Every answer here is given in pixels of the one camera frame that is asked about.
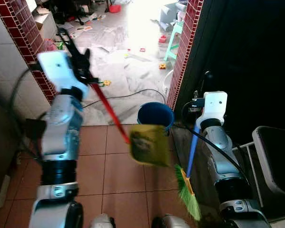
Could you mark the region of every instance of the broom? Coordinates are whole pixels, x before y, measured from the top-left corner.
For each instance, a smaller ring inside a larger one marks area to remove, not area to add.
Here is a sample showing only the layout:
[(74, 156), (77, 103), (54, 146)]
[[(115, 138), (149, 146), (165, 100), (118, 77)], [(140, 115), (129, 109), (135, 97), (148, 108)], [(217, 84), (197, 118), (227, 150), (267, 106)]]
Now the broom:
[[(196, 124), (194, 125), (193, 130), (195, 132), (200, 131), (200, 129), (196, 126)], [(179, 197), (185, 203), (188, 212), (194, 217), (194, 219), (196, 221), (200, 221), (201, 213), (200, 213), (199, 203), (197, 202), (195, 198), (195, 194), (190, 184), (190, 174), (192, 170), (193, 158), (194, 158), (197, 141), (198, 141), (197, 136), (193, 135), (192, 142), (191, 142), (191, 148), (190, 148), (190, 154), (189, 154), (187, 173), (185, 173), (185, 171), (179, 165), (175, 165), (175, 173), (176, 173), (176, 178), (177, 178), (178, 185), (179, 185)]]

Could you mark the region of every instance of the green broom bristles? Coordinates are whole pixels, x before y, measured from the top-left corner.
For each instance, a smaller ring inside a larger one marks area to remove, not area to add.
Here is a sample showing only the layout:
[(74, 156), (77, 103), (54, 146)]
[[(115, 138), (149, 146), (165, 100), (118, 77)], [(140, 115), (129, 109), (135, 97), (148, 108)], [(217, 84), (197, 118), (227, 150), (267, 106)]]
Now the green broom bristles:
[(179, 197), (185, 203), (188, 212), (194, 217), (196, 221), (200, 221), (201, 213), (199, 208), (199, 203), (197, 202), (195, 195), (192, 191), (189, 178), (186, 180), (185, 172), (182, 170), (181, 166), (175, 165), (175, 173), (177, 182), (179, 184)]

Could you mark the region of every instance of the blue broom handle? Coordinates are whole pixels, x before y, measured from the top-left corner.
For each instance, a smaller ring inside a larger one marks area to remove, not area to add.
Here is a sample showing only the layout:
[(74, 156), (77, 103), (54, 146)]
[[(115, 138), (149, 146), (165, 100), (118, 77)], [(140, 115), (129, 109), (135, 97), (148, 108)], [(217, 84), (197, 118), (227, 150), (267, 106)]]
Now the blue broom handle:
[[(193, 130), (197, 133), (200, 132), (200, 129), (198, 128), (196, 124), (194, 125)], [(187, 172), (186, 172), (187, 178), (190, 177), (191, 175), (191, 170), (193, 166), (193, 158), (194, 158), (195, 149), (196, 149), (197, 144), (198, 144), (198, 137), (196, 135), (193, 135), (192, 142), (191, 142), (191, 148), (190, 148), (190, 154), (189, 154), (189, 163), (188, 163)]]

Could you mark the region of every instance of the white marble floor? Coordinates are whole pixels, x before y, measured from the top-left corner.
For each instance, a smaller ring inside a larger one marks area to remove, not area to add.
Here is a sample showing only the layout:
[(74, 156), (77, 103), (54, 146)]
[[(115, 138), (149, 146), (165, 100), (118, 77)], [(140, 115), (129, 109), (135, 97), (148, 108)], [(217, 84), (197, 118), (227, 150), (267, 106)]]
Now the white marble floor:
[[(106, 13), (104, 19), (92, 21), (88, 25), (93, 29), (75, 38), (75, 44), (81, 52), (86, 48), (92, 52), (90, 70), (93, 75), (112, 82), (102, 87), (105, 96), (130, 95), (148, 88), (164, 94), (163, 80), (175, 62), (171, 58), (167, 62), (163, 61), (171, 32), (165, 32), (151, 19), (158, 16), (160, 5), (170, 2), (161, 0), (155, 5), (151, 0), (133, 0), (122, 5), (121, 12)], [(105, 5), (99, 5), (95, 10), (98, 14), (104, 14)], [(75, 27), (70, 32), (80, 26), (79, 23), (71, 23)], [(158, 42), (161, 35), (167, 36), (166, 43)], [(160, 63), (165, 63), (166, 69), (159, 69)], [(91, 89), (83, 105), (96, 100), (98, 97)], [(151, 90), (109, 100), (123, 124), (136, 124), (139, 107), (154, 101), (163, 102), (163, 98)], [(110, 124), (113, 124), (111, 117), (101, 102), (84, 109), (84, 125)]]

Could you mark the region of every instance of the red dustpan handle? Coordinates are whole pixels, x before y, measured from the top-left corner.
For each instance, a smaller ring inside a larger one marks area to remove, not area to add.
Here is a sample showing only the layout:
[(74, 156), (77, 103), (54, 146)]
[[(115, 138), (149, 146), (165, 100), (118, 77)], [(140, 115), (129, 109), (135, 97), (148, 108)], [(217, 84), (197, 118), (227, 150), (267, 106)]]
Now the red dustpan handle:
[(110, 114), (110, 116), (112, 117), (115, 125), (118, 127), (120, 133), (122, 134), (123, 136), (123, 139), (124, 141), (127, 143), (127, 144), (130, 144), (130, 139), (129, 137), (127, 136), (126, 132), (124, 131), (122, 125), (120, 124), (117, 116), (115, 115), (114, 113), (114, 110), (113, 108), (110, 106), (108, 100), (106, 99), (105, 95), (103, 94), (103, 92), (101, 91), (99, 85), (97, 83), (92, 83), (90, 84), (90, 86), (96, 91), (97, 95), (99, 96), (99, 99), (104, 103), (105, 105), (105, 108), (107, 109), (108, 113)]

